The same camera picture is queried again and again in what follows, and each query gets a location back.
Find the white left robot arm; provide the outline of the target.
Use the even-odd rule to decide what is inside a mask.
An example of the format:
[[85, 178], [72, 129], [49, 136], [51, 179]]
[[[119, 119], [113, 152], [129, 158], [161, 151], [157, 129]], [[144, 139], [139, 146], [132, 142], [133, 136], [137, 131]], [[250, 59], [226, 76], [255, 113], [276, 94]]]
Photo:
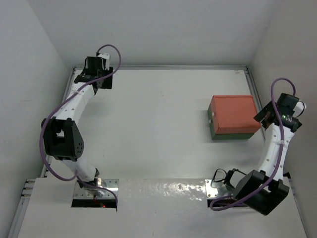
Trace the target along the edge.
[[112, 88], [112, 72], [108, 53], [87, 57], [83, 70], [71, 83], [67, 103], [53, 114], [44, 131], [46, 153], [64, 163], [74, 173], [79, 186], [98, 198], [107, 194], [106, 183], [98, 169], [83, 156], [84, 140], [77, 124], [97, 91]]

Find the green drawer box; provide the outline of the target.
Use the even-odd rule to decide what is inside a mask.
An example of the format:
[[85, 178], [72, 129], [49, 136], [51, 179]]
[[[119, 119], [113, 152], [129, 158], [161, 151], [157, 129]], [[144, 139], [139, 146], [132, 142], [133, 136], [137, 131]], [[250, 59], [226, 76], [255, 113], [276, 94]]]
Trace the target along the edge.
[[212, 121], [211, 105], [208, 107], [208, 118], [212, 140], [248, 140], [254, 135], [253, 133], [216, 134]]

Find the salmon red drawer box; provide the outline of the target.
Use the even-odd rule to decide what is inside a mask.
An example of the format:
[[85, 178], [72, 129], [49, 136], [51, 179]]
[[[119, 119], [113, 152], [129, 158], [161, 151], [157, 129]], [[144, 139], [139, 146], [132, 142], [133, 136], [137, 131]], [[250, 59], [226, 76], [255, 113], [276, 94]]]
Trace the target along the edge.
[[210, 127], [215, 135], [253, 135], [261, 128], [254, 119], [256, 114], [251, 95], [214, 95], [208, 108]]

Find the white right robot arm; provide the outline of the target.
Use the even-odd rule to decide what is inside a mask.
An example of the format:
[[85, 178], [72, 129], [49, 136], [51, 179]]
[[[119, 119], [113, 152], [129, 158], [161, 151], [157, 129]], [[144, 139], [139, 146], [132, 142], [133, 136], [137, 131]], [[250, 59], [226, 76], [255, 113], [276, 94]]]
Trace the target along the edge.
[[253, 210], [268, 215], [288, 195], [290, 188], [283, 184], [283, 166], [288, 145], [295, 132], [302, 125], [294, 117], [294, 113], [303, 110], [300, 99], [289, 94], [282, 93], [276, 102], [283, 125], [284, 133], [281, 133], [279, 121], [274, 111], [272, 102], [269, 102], [254, 120], [260, 122], [265, 128], [265, 145], [260, 158], [260, 166], [245, 175], [232, 191], [232, 201], [238, 201], [262, 186], [271, 176], [272, 181], [257, 194], [239, 206], [248, 206]]

